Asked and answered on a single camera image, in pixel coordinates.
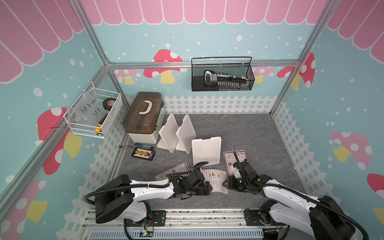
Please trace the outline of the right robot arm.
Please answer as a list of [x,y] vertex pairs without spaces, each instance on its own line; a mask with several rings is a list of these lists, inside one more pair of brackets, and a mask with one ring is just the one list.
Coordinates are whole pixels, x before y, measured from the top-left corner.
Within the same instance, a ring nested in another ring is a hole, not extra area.
[[258,175],[248,161],[230,164],[232,173],[223,185],[230,190],[267,198],[251,220],[262,225],[286,225],[307,233],[317,240],[350,240],[356,231],[363,239],[368,232],[347,216],[338,203],[329,196],[317,198],[289,188],[268,175]]

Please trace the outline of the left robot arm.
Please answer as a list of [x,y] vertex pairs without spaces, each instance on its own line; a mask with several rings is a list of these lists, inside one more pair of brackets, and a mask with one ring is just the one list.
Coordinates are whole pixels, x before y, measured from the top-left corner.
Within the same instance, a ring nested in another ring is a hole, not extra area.
[[104,224],[115,219],[134,223],[153,217],[148,200],[209,196],[213,190],[200,169],[166,175],[160,181],[135,181],[121,175],[94,192],[84,196],[85,203],[95,207],[96,223]]

